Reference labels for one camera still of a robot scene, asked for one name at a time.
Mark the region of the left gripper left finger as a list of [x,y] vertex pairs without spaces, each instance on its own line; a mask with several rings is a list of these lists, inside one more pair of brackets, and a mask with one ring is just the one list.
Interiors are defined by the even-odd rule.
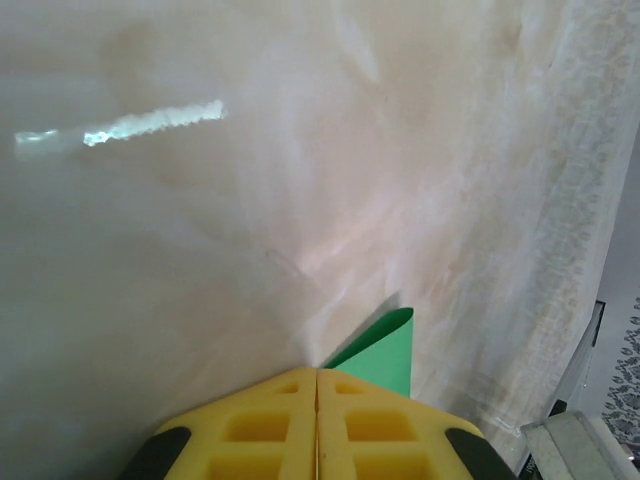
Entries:
[[294,369],[168,420],[117,480],[315,480],[316,380]]

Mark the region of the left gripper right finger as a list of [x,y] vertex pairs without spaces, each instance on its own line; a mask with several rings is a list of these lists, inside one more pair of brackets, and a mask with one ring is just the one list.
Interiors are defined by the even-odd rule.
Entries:
[[320,480],[518,480],[460,417],[339,370],[317,390]]

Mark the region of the green square paper sheet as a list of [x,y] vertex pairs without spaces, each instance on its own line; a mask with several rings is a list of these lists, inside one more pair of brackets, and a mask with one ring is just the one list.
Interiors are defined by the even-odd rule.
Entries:
[[324,365],[391,390],[411,395],[414,309],[391,310],[355,335]]

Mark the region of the aluminium side rail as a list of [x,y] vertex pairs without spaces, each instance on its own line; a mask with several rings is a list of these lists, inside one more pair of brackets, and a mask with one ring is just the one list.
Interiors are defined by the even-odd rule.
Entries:
[[570,410],[521,428],[540,480],[640,480],[631,451],[597,416]]

